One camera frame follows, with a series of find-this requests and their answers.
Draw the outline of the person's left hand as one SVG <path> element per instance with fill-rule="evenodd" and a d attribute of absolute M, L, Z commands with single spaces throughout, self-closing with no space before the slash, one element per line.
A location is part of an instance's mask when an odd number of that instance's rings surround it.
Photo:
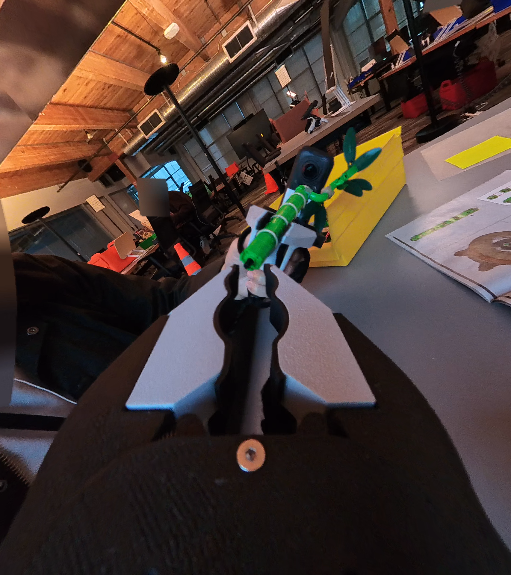
<path fill-rule="evenodd" d="M 235 300 L 248 298 L 249 294 L 267 298 L 266 277 L 262 270 L 249 271 L 239 259 L 238 238 L 234 239 L 226 253 L 222 271 L 237 265 L 239 270 Z"/>

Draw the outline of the black floor lamp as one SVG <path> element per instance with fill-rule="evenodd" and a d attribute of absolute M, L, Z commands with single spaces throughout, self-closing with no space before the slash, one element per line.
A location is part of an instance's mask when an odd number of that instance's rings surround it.
<path fill-rule="evenodd" d="M 442 136 L 443 134 L 446 134 L 451 129 L 455 128 L 459 124 L 459 119 L 457 116 L 453 114 L 447 115 L 440 119 L 437 116 L 436 106 L 433 101 L 429 78 L 427 77 L 424 57 L 421 48 L 421 42 L 418 38 L 411 2 L 402 1 L 402 3 L 404 7 L 404 12 L 406 14 L 407 26 L 411 38 L 412 48 L 419 68 L 419 75 L 421 79 L 423 94 L 426 101 L 427 111 L 429 112 L 430 117 L 430 123 L 426 127 L 422 128 L 420 131 L 418 131 L 415 135 L 417 143 L 424 144 Z"/>
<path fill-rule="evenodd" d="M 50 225 L 45 219 L 44 217 L 50 212 L 50 208 L 48 206 L 43 206 L 39 209 L 36 209 L 32 212 L 30 212 L 28 215 L 26 215 L 23 219 L 22 219 L 22 224 L 23 225 L 29 225 L 32 224 L 34 222 L 40 222 L 46 229 L 48 229 L 49 231 L 51 231 L 61 242 L 64 243 L 64 245 L 71 250 L 71 252 L 75 253 L 79 260 L 86 263 L 87 260 L 81 255 L 81 253 L 79 252 L 78 249 L 76 249 L 71 243 L 69 243 L 60 233 L 58 233 L 58 231 L 52 226 Z"/>
<path fill-rule="evenodd" d="M 183 110 L 183 108 L 181 107 L 177 98 L 175 97 L 173 91 L 170 88 L 170 86 L 176 81 L 179 73 L 180 73 L 180 68 L 175 63 L 161 66 L 160 68 L 158 68 L 158 70 L 156 70 L 153 74 L 151 74 L 151 76 L 146 81 L 146 83 L 144 85 L 144 93 L 147 96 L 157 96 L 159 93 L 164 92 L 164 91 L 167 93 L 169 98 L 172 100 L 172 103 L 174 105 L 175 110 L 179 113 L 184 124 L 186 125 L 188 130 L 192 133 L 194 140 L 196 141 L 196 143 L 198 144 L 198 146 L 202 150 L 203 154 L 206 156 L 206 158 L 210 162 L 210 164 L 213 167 L 213 169 L 215 170 L 217 176 L 221 179 L 223 186 L 224 186 L 224 190 L 225 190 L 226 194 L 228 195 L 228 197 L 230 198 L 230 201 L 232 201 L 236 205 L 236 207 L 241 212 L 241 215 L 245 216 L 246 211 L 245 211 L 244 207 L 242 206 L 239 198 L 237 197 L 236 193 L 233 191 L 230 184 L 227 182 L 225 176 L 223 176 L 223 174 L 222 174 L 221 170 L 219 169 L 219 166 L 217 165 L 215 159 L 213 158 L 213 156 L 209 152 L 208 148 L 205 146 L 204 142 L 202 141 L 200 134 L 195 129 L 195 127 L 191 124 L 191 122 L 189 121 L 189 118 L 188 118 L 185 110 Z"/>

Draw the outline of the green toy bamboo stalk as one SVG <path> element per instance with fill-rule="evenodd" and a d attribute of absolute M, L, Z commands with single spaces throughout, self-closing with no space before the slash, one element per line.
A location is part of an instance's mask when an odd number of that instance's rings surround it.
<path fill-rule="evenodd" d="M 372 188 L 368 182 L 358 183 L 350 182 L 351 177 L 359 171 L 368 167 L 380 154 L 380 149 L 376 148 L 362 155 L 356 160 L 356 133 L 353 128 L 346 132 L 344 140 L 344 160 L 345 169 L 331 182 L 326 182 L 325 191 L 344 190 L 360 197 L 364 190 Z M 313 193 L 307 186 L 300 185 L 296 190 L 291 191 L 288 201 L 281 201 L 280 207 L 276 210 L 269 223 L 261 229 L 251 243 L 244 243 L 244 240 L 238 242 L 239 259 L 247 270 L 262 270 L 266 263 L 277 264 L 277 250 L 280 241 L 288 227 L 296 223 L 295 219 L 302 210 L 308 199 L 319 200 L 319 197 Z M 314 228 L 314 219 L 310 219 L 309 225 Z M 313 246 L 320 247 L 324 241 L 324 235 L 318 233 L 318 238 Z"/>

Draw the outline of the grey background table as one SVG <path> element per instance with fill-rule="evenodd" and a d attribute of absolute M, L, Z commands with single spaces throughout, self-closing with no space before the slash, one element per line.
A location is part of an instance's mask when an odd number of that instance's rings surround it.
<path fill-rule="evenodd" d="M 336 130 L 344 127 L 351 120 L 355 119 L 380 101 L 382 101 L 380 94 L 362 98 L 353 102 L 349 106 L 342 108 L 335 115 L 329 116 L 327 118 L 327 123 L 322 123 L 321 126 L 314 129 L 312 133 L 303 131 L 297 134 L 288 142 L 281 144 L 281 154 L 265 165 L 264 172 L 268 173 L 276 167 L 276 164 L 282 165 L 285 162 L 288 162 L 288 160 L 293 159 L 302 147 L 312 146 L 320 140 L 331 136 Z"/>

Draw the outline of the orange bin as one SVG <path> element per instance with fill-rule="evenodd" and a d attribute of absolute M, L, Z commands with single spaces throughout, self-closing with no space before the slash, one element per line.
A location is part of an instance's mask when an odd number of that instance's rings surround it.
<path fill-rule="evenodd" d="M 123 234 L 111 241 L 103 252 L 94 254 L 88 263 L 112 271 L 123 272 L 136 262 L 144 252 L 145 249 L 135 245 L 131 235 Z"/>

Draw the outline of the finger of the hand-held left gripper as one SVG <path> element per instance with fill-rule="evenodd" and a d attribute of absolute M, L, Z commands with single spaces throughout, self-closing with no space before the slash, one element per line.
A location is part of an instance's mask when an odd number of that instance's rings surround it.
<path fill-rule="evenodd" d="M 297 248 L 310 248 L 318 238 L 313 227 L 292 223 L 283 235 L 277 250 L 277 267 L 285 270 L 287 264 Z"/>
<path fill-rule="evenodd" d="M 244 243 L 251 243 L 274 215 L 276 215 L 274 209 L 251 205 L 246 214 L 246 223 L 249 229 L 244 230 Z"/>

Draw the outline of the red container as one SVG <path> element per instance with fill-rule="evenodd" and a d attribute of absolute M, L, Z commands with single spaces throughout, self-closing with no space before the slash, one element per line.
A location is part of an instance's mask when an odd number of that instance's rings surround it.
<path fill-rule="evenodd" d="M 496 88 L 495 63 L 481 59 L 462 75 L 461 80 L 445 80 L 439 87 L 442 110 L 455 111 Z"/>
<path fill-rule="evenodd" d="M 401 101 L 400 107 L 405 119 L 416 119 L 423 115 L 430 116 L 427 99 L 424 93 L 418 94 L 407 101 Z"/>

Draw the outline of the person's pale shirt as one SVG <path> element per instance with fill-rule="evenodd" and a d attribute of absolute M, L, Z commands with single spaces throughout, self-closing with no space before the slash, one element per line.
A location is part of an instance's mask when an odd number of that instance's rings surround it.
<path fill-rule="evenodd" d="M 30 484 L 76 402 L 26 381 L 13 381 L 12 398 L 0 408 L 0 459 Z"/>

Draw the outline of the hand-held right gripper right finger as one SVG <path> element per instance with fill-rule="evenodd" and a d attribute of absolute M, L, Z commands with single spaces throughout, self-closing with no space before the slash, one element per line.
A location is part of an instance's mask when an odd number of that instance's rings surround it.
<path fill-rule="evenodd" d="M 376 398 L 331 309 L 276 266 L 265 265 L 271 344 L 261 390 L 264 434 L 293 434 L 310 413 L 371 409 Z"/>

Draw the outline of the grey desk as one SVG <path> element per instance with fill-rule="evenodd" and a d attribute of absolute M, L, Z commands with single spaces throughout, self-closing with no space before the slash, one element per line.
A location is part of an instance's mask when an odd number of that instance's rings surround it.
<path fill-rule="evenodd" d="M 303 284 L 418 387 L 511 550 L 511 308 L 489 304 L 386 238 L 511 169 L 511 153 L 444 181 L 419 150 L 404 157 L 404 168 L 406 185 L 352 262 L 311 269 Z"/>

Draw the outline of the metal air duct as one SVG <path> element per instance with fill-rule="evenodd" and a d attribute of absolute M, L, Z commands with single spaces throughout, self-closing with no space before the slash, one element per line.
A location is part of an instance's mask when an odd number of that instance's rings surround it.
<path fill-rule="evenodd" d="M 210 97 L 209 94 L 213 86 L 216 85 L 216 87 L 218 87 L 220 83 L 223 82 L 221 78 L 225 78 L 229 70 L 242 62 L 242 59 L 245 59 L 248 55 L 252 55 L 255 48 L 259 48 L 259 45 L 291 16 L 294 10 L 296 10 L 295 7 L 300 8 L 303 2 L 304 1 L 273 1 L 256 15 L 257 22 L 254 23 L 250 19 L 240 25 L 236 34 L 228 35 L 226 38 L 228 38 L 229 44 L 230 39 L 238 36 L 249 24 L 253 39 L 248 43 L 247 47 L 239 51 L 235 59 L 228 57 L 224 49 L 224 44 L 222 44 L 221 50 L 216 56 L 214 56 L 193 79 L 183 84 L 179 91 L 176 92 L 176 97 L 180 105 L 193 104 L 195 100 L 205 94 L 208 94 L 208 97 Z M 148 102 L 143 111 L 149 114 L 154 109 L 157 109 L 161 117 L 165 120 L 166 124 L 163 127 L 166 127 L 174 114 L 177 114 L 173 102 L 170 99 L 160 106 L 159 96 Z M 150 138 L 150 136 L 145 136 L 140 130 L 137 130 L 137 133 L 124 145 L 122 152 L 118 152 L 118 154 L 132 155 L 136 153 L 137 150 L 146 143 L 148 138 Z"/>

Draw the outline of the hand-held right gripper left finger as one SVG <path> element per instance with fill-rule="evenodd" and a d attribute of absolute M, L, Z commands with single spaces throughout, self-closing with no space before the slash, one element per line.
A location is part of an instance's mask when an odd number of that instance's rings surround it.
<path fill-rule="evenodd" d="M 126 401 L 130 411 L 195 414 L 209 432 L 239 432 L 244 402 L 244 309 L 238 267 L 175 308 Z"/>

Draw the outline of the white sheet with yellow patch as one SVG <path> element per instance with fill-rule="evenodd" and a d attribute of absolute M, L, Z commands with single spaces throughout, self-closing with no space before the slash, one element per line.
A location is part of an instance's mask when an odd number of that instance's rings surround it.
<path fill-rule="evenodd" d="M 511 109 L 468 127 L 421 152 L 441 181 L 511 153 Z"/>

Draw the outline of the open building booklet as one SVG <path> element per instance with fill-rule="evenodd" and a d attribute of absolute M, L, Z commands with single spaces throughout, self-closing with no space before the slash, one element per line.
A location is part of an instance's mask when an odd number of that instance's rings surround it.
<path fill-rule="evenodd" d="M 387 238 L 486 301 L 511 307 L 511 170 Z"/>

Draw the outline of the person's dark jacket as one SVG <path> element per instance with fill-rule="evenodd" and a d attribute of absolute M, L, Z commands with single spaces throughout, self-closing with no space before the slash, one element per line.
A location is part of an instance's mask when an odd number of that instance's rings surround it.
<path fill-rule="evenodd" d="M 47 321 L 23 318 L 17 324 L 16 374 L 26 381 L 76 403 L 89 386 L 137 336 L 87 316 L 49 314 Z M 120 393 L 130 394 L 119 376 L 107 376 L 88 395 L 88 406 L 66 417 L 44 458 L 33 497 L 49 516 L 69 493 L 94 475 L 127 446 L 137 433 L 127 430 Z M 0 544 L 24 503 L 34 480 L 27 484 L 0 459 Z"/>

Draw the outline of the dark computer monitor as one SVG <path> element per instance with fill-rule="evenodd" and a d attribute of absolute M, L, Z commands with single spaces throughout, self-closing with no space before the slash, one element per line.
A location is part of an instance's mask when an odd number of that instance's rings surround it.
<path fill-rule="evenodd" d="M 247 156 L 245 144 L 250 144 L 256 151 L 266 149 L 273 152 L 276 150 L 277 145 L 272 142 L 272 136 L 272 124 L 266 111 L 261 109 L 252 115 L 250 119 L 245 120 L 237 129 L 233 130 L 227 136 L 227 140 L 237 158 L 241 160 Z"/>

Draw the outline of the yellow plastic bin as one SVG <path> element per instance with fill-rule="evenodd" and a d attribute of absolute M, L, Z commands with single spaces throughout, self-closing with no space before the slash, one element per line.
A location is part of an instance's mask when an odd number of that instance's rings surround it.
<path fill-rule="evenodd" d="M 335 190 L 324 202 L 329 234 L 322 247 L 309 249 L 310 267 L 347 266 L 405 185 L 401 127 L 356 145 L 356 160 L 376 148 L 378 157 L 350 179 L 372 188 L 360 197 Z"/>

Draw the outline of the person's left forearm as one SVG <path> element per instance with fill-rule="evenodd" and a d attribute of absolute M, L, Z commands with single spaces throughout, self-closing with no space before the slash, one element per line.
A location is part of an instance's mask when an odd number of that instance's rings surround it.
<path fill-rule="evenodd" d="M 51 255 L 12 254 L 18 318 L 47 321 L 58 312 L 87 316 L 139 336 L 214 278 L 224 258 L 195 276 L 152 280 Z"/>

